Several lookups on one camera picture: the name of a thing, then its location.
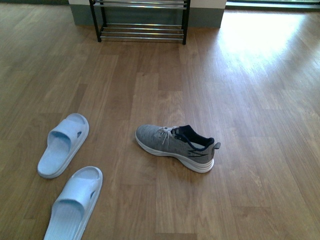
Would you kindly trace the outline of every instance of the slipper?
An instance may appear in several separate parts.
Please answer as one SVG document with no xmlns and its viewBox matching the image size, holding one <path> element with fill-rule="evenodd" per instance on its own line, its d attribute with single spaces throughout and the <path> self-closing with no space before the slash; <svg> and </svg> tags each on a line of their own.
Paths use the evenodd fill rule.
<svg viewBox="0 0 320 240">
<path fill-rule="evenodd" d="M 89 133 L 87 119 L 72 113 L 52 129 L 47 138 L 47 148 L 39 163 L 38 173 L 46 179 L 58 177 L 67 168 Z"/>
<path fill-rule="evenodd" d="M 102 182 L 103 174 L 94 166 L 86 166 L 73 174 L 52 206 L 44 240 L 80 240 Z"/>
</svg>

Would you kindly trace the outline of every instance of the gray sneaker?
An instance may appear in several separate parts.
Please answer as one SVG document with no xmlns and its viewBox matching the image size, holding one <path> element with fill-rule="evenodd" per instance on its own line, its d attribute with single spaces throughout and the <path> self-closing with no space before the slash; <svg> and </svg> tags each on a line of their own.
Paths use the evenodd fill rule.
<svg viewBox="0 0 320 240">
<path fill-rule="evenodd" d="M 206 173 L 214 166 L 215 149 L 221 143 L 198 135 L 189 125 L 161 127 L 141 125 L 135 132 L 138 144 L 148 153 L 180 160 L 187 168 Z"/>
</svg>

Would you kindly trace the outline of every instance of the metal shoe rack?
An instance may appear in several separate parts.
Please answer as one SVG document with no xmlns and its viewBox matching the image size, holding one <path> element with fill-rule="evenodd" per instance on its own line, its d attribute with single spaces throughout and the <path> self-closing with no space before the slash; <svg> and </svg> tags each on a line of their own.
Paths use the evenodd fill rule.
<svg viewBox="0 0 320 240">
<path fill-rule="evenodd" d="M 106 40 L 147 40 L 186 44 L 191 0 L 89 0 L 98 42 Z M 98 27 L 95 8 L 101 9 L 102 27 Z M 181 10 L 181 24 L 144 24 L 107 22 L 105 8 Z"/>
</svg>

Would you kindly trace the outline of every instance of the sneaker sole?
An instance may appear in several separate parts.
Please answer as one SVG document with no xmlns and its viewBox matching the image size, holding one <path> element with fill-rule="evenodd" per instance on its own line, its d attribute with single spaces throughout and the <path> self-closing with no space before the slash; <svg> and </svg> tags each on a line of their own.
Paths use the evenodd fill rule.
<svg viewBox="0 0 320 240">
<path fill-rule="evenodd" d="M 182 156 L 180 154 L 176 154 L 176 153 L 172 153 L 172 152 L 166 152 L 166 151 L 159 151 L 159 150 L 155 150 L 153 148 L 150 148 L 146 145 L 144 145 L 138 138 L 137 138 L 137 134 L 135 134 L 135 139 L 137 141 L 137 143 L 140 145 L 140 147 L 142 147 L 144 150 L 146 150 L 148 153 L 155 155 L 155 156 L 162 156 L 162 157 L 173 157 L 178 159 L 183 165 L 185 165 L 188 169 L 195 171 L 197 173 L 200 174 L 204 174 L 209 172 L 215 163 L 215 160 L 212 159 L 211 161 L 207 162 L 207 163 L 198 163 L 195 161 L 192 161 L 191 159 Z"/>
</svg>

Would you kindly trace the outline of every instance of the white shoelace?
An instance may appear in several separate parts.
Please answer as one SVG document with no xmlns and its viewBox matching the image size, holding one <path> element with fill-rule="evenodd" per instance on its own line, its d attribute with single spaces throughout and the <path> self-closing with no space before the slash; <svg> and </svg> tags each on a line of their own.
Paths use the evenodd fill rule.
<svg viewBox="0 0 320 240">
<path fill-rule="evenodd" d="M 162 126 L 158 129 L 158 132 L 160 132 L 161 134 L 165 134 L 162 145 L 165 143 L 165 140 L 168 139 L 168 145 L 169 145 L 169 138 L 173 138 L 172 136 L 172 129 L 176 129 L 178 128 L 178 126 L 173 126 L 173 127 L 166 127 L 166 126 Z"/>
</svg>

